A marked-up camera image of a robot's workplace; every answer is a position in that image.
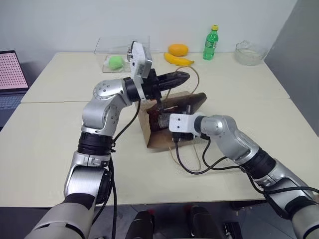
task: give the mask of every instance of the glass bowl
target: glass bowl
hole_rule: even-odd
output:
[[[243,65],[256,66],[267,55],[267,49],[244,40],[236,44],[235,59]]]

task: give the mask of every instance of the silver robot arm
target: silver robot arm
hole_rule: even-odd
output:
[[[105,202],[110,192],[112,173],[107,167],[121,110],[144,99],[160,103],[161,91],[189,78],[185,72],[157,76],[151,69],[149,50],[138,42],[132,43],[128,59],[131,77],[104,80],[94,88],[83,110],[78,149],[65,181],[65,200],[50,209],[26,239],[87,239],[95,205]]]
[[[205,134],[215,139],[221,152],[247,172],[266,192],[290,187],[307,186],[279,160],[272,158],[251,138],[241,132],[229,116],[206,117],[172,114],[171,132]],[[311,191],[294,190],[265,194],[276,213],[290,219],[298,239],[319,238],[319,206]]]

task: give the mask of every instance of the yellow banana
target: yellow banana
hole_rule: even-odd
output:
[[[175,64],[176,66],[190,66],[194,63],[194,61],[188,60],[187,58],[173,56],[167,52],[164,53],[164,58],[171,64]]]

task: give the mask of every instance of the brown paper bag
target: brown paper bag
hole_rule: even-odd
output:
[[[190,95],[189,92],[185,91],[169,95],[168,99],[162,100],[162,105],[164,109],[174,106],[186,108],[187,105],[191,105],[190,113],[193,114],[200,108],[200,106],[205,102],[206,99],[207,97],[205,93]],[[145,144],[147,148],[174,147],[175,144],[171,140],[172,135],[168,128],[156,132],[151,131],[148,112],[157,108],[158,107],[155,100],[141,102],[141,108],[138,117],[142,128]]]

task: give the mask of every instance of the green soda bottle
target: green soda bottle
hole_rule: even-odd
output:
[[[213,56],[215,54],[216,45],[218,42],[217,31],[218,31],[218,25],[213,25],[211,27],[211,32],[206,37],[205,49],[203,52],[203,58],[205,60],[213,59]]]

